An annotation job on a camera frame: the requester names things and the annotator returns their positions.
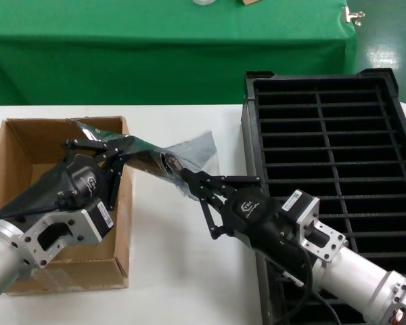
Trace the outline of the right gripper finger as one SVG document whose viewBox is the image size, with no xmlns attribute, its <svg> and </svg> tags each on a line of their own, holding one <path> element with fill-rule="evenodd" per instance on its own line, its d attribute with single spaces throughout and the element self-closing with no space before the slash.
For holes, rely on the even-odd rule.
<svg viewBox="0 0 406 325">
<path fill-rule="evenodd" d="M 180 177 L 194 196 L 226 196 L 241 188 L 261 187 L 261 179 L 257 176 L 213 176 L 204 171 L 194 173 L 189 169 L 182 169 Z"/>
<path fill-rule="evenodd" d="M 212 213 L 210 212 L 210 207 L 220 214 L 223 201 L 218 198 L 216 192 L 213 192 L 210 187 L 205 186 L 204 184 L 189 184 L 189 190 L 191 194 L 193 194 L 199 200 L 210 236 L 213 240 L 216 240 L 224 234 L 224 226 L 215 225 L 214 219 L 212 218 Z"/>
</svg>

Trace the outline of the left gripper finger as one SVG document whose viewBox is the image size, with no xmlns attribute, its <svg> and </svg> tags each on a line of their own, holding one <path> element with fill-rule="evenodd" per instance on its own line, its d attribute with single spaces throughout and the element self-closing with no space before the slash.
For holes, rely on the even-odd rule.
<svg viewBox="0 0 406 325">
<path fill-rule="evenodd" d="M 135 138 L 128 136 L 110 140 L 90 140 L 90 139 L 66 139 L 62 142 L 67 150 L 88 150 L 96 153 L 97 156 L 114 156 L 124 152 L 133 145 Z"/>
<path fill-rule="evenodd" d="M 108 189 L 105 206 L 109 211 L 114 210 L 123 169 L 130 159 L 131 154 L 120 148 L 110 148 L 95 157 L 106 178 Z"/>
</svg>

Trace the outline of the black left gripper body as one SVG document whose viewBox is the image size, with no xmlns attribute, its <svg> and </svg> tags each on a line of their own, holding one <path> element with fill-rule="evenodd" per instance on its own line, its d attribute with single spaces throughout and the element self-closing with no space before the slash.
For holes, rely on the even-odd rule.
<svg viewBox="0 0 406 325">
<path fill-rule="evenodd" d="M 34 226 L 38 221 L 76 225 L 89 215 L 105 225 L 97 204 L 106 196 L 106 178 L 91 156 L 61 162 L 0 209 L 0 223 Z"/>
</svg>

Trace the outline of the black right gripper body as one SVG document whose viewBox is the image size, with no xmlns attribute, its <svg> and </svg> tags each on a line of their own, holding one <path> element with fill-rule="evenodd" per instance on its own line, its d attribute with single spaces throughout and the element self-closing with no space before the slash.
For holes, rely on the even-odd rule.
<svg viewBox="0 0 406 325">
<path fill-rule="evenodd" d="M 221 207 L 221 219 L 228 236 L 261 253 L 296 279 L 306 281 L 307 267 L 297 245 L 296 226 L 276 199 L 256 188 L 237 190 Z"/>
</svg>

